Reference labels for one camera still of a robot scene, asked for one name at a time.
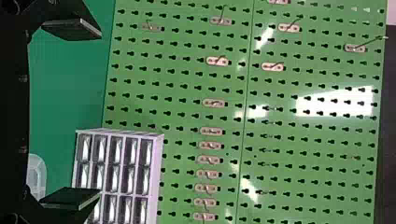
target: white container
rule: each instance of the white container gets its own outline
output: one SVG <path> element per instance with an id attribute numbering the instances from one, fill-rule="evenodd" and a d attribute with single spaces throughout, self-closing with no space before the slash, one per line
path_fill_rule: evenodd
<path id="1" fill-rule="evenodd" d="M 43 159 L 35 154 L 29 154 L 26 184 L 37 200 L 46 196 L 47 167 Z"/>

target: metal hook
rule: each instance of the metal hook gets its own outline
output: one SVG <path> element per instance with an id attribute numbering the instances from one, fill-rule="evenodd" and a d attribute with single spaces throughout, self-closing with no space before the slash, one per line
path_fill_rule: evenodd
<path id="1" fill-rule="evenodd" d="M 353 48 L 353 49 L 361 48 L 361 47 L 363 47 L 363 46 L 366 46 L 366 45 L 371 44 L 371 43 L 373 43 L 373 42 L 375 42 L 375 41 L 377 41 L 377 40 L 382 40 L 382 39 L 389 39 L 389 37 L 387 37 L 387 36 L 385 36 L 385 35 L 379 35 L 379 36 L 377 36 L 376 38 L 374 38 L 374 39 L 372 39 L 372 40 L 370 40 L 370 41 L 367 41 L 367 42 L 364 43 L 364 44 L 360 44 L 360 45 L 356 46 L 356 47 Z"/>
<path id="2" fill-rule="evenodd" d="M 286 28 L 286 31 L 288 31 L 297 21 L 300 21 L 300 20 L 302 20 L 303 18 L 297 18 L 297 19 L 295 19 L 289 26 L 288 26 L 288 28 Z"/>
<path id="3" fill-rule="evenodd" d="M 207 144 L 207 146 L 210 147 L 211 149 L 215 149 L 216 148 L 216 146 L 213 143 L 209 143 L 209 144 Z"/>
<path id="4" fill-rule="evenodd" d="M 212 161 L 212 158 L 210 158 L 210 157 L 206 157 L 206 160 L 209 162 L 209 164 L 215 164 L 215 163 L 213 163 L 213 161 Z"/>
<path id="5" fill-rule="evenodd" d="M 260 194 L 260 195 L 264 195 L 264 194 L 269 194 L 270 191 L 259 189 L 259 190 L 257 190 L 257 193 Z"/>
<path id="6" fill-rule="evenodd" d="M 280 62 L 280 63 L 275 63 L 274 65 L 272 65 L 270 68 L 275 68 L 275 67 L 277 67 L 278 65 L 280 65 L 280 64 L 284 64 L 283 62 Z"/>
<path id="7" fill-rule="evenodd" d="M 202 216 L 202 222 L 203 222 L 203 224 L 205 224 L 206 214 L 205 213 L 201 213 L 201 216 Z"/>
<path id="8" fill-rule="evenodd" d="M 205 199 L 202 199 L 202 201 L 204 202 L 204 208 L 205 208 L 206 212 L 208 212 L 209 209 L 207 208 L 207 201 Z"/>
<path id="9" fill-rule="evenodd" d="M 211 177 L 210 177 L 210 173 L 208 172 L 208 171 L 205 171 L 205 174 L 206 174 L 206 177 L 208 178 L 208 179 L 212 179 Z"/>
<path id="10" fill-rule="evenodd" d="M 208 186 L 208 185 L 205 185 L 205 191 L 206 191 L 206 193 L 207 193 L 208 195 L 211 195 L 211 193 L 210 193 L 210 191 L 209 191 L 209 186 Z"/>
<path id="11" fill-rule="evenodd" d="M 20 15 L 20 13 L 21 13 L 20 4 L 17 2 L 17 0 L 14 0 L 13 2 L 14 2 L 14 4 L 15 4 L 15 6 L 17 7 L 17 13 L 16 13 L 16 15 Z"/>
<path id="12" fill-rule="evenodd" d="M 150 22 L 151 22 L 151 20 L 149 20 L 149 19 L 146 20 L 146 23 L 148 24 L 148 28 L 149 28 L 150 30 L 152 30 L 152 29 L 154 29 L 154 28 L 153 28 L 153 26 L 150 24 Z"/>
<path id="13" fill-rule="evenodd" d="M 213 101 L 212 105 L 213 106 L 218 106 L 218 105 L 221 105 L 221 102 L 220 101 Z"/>
<path id="14" fill-rule="evenodd" d="M 222 11 L 221 11 L 221 14 L 220 14 L 220 19 L 219 19 L 218 24 L 220 24 L 220 23 L 223 22 L 224 10 L 225 10 L 225 8 L 226 8 L 227 6 L 228 6 L 228 5 L 224 5 L 224 6 L 222 7 Z"/>
<path id="15" fill-rule="evenodd" d="M 216 64 L 218 64 L 218 62 L 219 62 L 221 59 L 225 59 L 225 55 L 220 55 L 220 56 L 216 59 Z"/>

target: green wall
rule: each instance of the green wall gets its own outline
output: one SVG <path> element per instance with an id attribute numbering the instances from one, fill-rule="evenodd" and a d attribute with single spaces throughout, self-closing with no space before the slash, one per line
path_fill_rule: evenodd
<path id="1" fill-rule="evenodd" d="M 114 1 L 85 1 L 102 40 L 66 42 L 39 31 L 29 46 L 31 153 L 47 165 L 47 194 L 71 184 L 75 130 L 101 127 Z"/>

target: pegboard hook with tag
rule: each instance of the pegboard hook with tag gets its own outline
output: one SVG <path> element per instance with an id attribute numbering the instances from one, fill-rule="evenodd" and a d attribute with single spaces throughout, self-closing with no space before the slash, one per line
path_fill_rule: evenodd
<path id="1" fill-rule="evenodd" d="M 346 44 L 345 51 L 363 53 L 363 52 L 367 51 L 367 48 L 366 48 L 367 45 L 374 43 L 375 41 L 383 40 L 383 39 L 389 39 L 389 37 L 387 37 L 385 35 L 378 35 L 374 39 L 369 40 L 369 41 L 367 41 L 363 44 L 360 44 L 360 45 Z"/>
<path id="2" fill-rule="evenodd" d="M 222 6 L 221 14 L 219 17 L 212 17 L 212 19 L 210 20 L 212 24 L 224 26 L 230 26 L 233 24 L 233 20 L 224 18 L 224 12 L 226 7 L 228 7 L 228 5 Z"/>
<path id="3" fill-rule="evenodd" d="M 146 22 L 142 24 L 142 30 L 158 33 L 161 32 L 163 28 L 161 26 L 151 23 L 151 20 L 147 19 Z"/>

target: green pegboard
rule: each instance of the green pegboard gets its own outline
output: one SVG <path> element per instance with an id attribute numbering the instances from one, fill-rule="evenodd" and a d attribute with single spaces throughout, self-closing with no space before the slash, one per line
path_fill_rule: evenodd
<path id="1" fill-rule="evenodd" d="M 385 11 L 386 1 L 363 0 L 118 0 L 104 125 L 165 133 L 159 222 L 199 223 L 192 214 L 208 212 L 217 223 L 373 223 L 384 43 L 365 53 L 344 45 L 383 35 Z M 210 23 L 221 12 L 231 26 Z M 277 29 L 293 21 L 299 33 Z M 205 63 L 219 56 L 230 64 Z M 198 164 L 200 155 L 222 164 Z M 222 177 L 197 178 L 199 169 Z M 197 183 L 219 192 L 197 193 Z M 206 211 L 195 198 L 219 204 Z"/>

